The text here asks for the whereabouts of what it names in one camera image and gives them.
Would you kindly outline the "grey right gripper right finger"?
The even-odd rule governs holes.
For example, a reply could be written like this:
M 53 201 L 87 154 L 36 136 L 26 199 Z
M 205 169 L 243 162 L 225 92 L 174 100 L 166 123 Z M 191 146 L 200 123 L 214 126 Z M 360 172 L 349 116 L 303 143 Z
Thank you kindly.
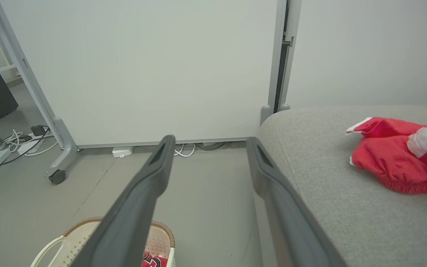
M 246 143 L 265 267 L 345 267 L 346 262 L 258 138 Z

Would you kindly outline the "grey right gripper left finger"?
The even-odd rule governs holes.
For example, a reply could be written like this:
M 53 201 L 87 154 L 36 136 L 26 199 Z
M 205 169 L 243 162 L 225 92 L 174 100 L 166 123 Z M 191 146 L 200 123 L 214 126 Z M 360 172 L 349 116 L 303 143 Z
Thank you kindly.
M 140 267 L 156 200 L 168 185 L 176 139 L 166 135 L 85 243 L 73 267 Z

